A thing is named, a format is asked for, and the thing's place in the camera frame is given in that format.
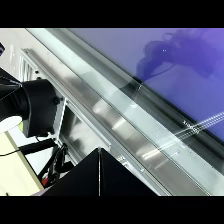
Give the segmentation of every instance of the beige surface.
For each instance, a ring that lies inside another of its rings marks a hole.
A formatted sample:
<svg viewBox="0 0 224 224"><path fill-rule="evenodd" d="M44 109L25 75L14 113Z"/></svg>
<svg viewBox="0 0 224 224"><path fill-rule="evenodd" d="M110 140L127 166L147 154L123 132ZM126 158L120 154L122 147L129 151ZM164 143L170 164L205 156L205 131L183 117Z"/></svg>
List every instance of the beige surface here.
<svg viewBox="0 0 224 224"><path fill-rule="evenodd" d="M18 150L8 133L0 134L0 154ZM0 196L32 195L43 187L21 152L0 157Z"/></svg>

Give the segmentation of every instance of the white light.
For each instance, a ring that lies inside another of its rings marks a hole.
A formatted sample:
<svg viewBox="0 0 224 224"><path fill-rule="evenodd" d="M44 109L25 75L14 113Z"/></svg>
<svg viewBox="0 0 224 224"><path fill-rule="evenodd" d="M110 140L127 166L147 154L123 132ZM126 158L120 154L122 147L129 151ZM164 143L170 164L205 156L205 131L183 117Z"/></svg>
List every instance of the white light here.
<svg viewBox="0 0 224 224"><path fill-rule="evenodd" d="M22 117L20 116L12 116L8 117L2 122L0 122L0 133L4 133L16 126L18 126L22 121Z"/></svg>

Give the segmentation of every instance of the black lamp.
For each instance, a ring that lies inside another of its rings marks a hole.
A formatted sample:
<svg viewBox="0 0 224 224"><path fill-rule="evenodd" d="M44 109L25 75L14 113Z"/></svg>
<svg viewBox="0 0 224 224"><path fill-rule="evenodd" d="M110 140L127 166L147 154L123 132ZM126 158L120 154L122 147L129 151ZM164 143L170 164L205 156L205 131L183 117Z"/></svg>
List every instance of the black lamp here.
<svg viewBox="0 0 224 224"><path fill-rule="evenodd" d="M21 121L27 138L51 132L57 111L56 98L48 80L20 83L0 68L0 133Z"/></svg>

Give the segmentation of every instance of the brand logo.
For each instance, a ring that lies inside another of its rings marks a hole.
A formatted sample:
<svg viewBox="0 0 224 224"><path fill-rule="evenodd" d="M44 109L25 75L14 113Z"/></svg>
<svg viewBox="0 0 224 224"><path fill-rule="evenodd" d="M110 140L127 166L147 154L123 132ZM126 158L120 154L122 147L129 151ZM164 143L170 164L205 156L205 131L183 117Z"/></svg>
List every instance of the brand logo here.
<svg viewBox="0 0 224 224"><path fill-rule="evenodd" d="M187 121L183 121L183 124L185 124L189 129L191 129L194 133L199 134L199 130L197 128L195 128L193 125L190 125L189 123L187 123Z"/></svg>

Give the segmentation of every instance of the purple screen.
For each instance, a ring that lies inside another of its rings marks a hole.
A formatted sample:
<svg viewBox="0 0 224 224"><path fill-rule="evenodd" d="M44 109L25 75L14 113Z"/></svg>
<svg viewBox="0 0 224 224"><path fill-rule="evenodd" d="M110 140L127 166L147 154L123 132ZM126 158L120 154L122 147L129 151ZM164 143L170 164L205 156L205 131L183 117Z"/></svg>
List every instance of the purple screen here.
<svg viewBox="0 0 224 224"><path fill-rule="evenodd" d="M70 30L224 140L223 28Z"/></svg>

